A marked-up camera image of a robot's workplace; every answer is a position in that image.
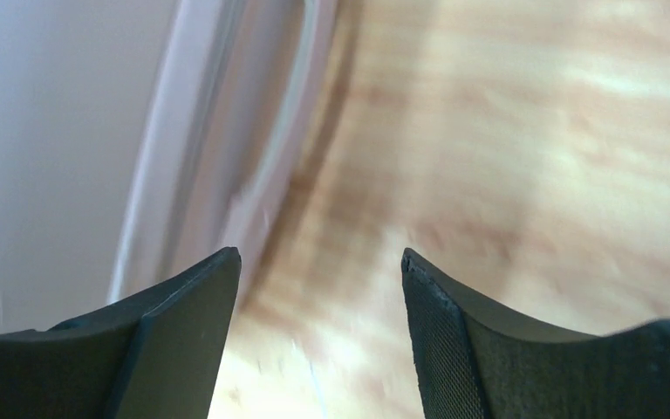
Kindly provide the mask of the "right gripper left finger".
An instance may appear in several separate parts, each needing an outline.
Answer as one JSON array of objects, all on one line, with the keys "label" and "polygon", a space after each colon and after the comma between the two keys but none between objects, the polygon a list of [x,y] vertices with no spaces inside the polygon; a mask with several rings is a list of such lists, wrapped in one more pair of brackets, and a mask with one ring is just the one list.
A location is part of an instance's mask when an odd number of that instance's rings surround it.
[{"label": "right gripper left finger", "polygon": [[236,303],[226,247],[45,330],[0,334],[0,418],[205,418]]}]

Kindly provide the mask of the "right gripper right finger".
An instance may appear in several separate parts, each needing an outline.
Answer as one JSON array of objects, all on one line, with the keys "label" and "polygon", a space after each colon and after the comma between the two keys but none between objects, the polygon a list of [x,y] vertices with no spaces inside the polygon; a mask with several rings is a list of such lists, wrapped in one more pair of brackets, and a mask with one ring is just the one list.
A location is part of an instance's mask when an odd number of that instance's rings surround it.
[{"label": "right gripper right finger", "polygon": [[670,418],[670,319],[593,336],[401,259],[427,418]]}]

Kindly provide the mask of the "pink suitcase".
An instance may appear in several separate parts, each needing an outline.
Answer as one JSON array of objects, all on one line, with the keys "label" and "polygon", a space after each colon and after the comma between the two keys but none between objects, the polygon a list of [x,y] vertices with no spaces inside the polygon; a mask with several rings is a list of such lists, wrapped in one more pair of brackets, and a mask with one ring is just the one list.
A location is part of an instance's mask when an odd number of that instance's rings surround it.
[{"label": "pink suitcase", "polygon": [[316,106],[334,1],[0,1],[0,333],[225,246],[244,298]]}]

